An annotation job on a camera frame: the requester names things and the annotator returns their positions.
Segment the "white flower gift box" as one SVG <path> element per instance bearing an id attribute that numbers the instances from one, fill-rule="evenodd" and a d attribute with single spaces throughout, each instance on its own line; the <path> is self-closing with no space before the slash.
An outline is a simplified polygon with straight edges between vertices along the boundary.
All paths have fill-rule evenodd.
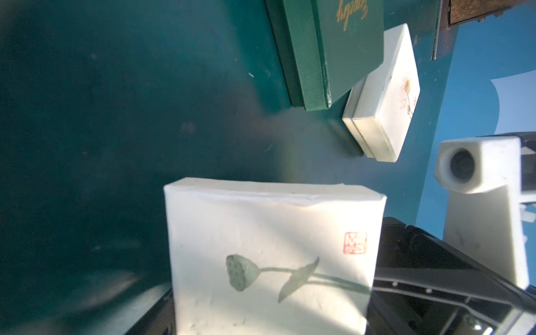
<path id="1" fill-rule="evenodd" d="M 406 23 L 384 32 L 384 61 L 350 91 L 342 120 L 364 155 L 398 161 L 420 96 Z"/>

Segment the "white lotus box lid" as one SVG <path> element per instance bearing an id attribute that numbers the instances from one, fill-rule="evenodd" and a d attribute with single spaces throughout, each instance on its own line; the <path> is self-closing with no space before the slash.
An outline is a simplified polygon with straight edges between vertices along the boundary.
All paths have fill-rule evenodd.
<path id="1" fill-rule="evenodd" d="M 363 334 L 387 198 L 363 186 L 164 188 L 178 334 Z"/>

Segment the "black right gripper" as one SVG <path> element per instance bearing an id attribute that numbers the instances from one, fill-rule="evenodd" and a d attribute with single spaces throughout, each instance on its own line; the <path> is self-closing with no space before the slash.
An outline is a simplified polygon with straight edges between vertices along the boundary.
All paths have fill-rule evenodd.
<path id="1" fill-rule="evenodd" d="M 534 334 L 535 288 L 421 228 L 382 220 L 367 334 Z"/>

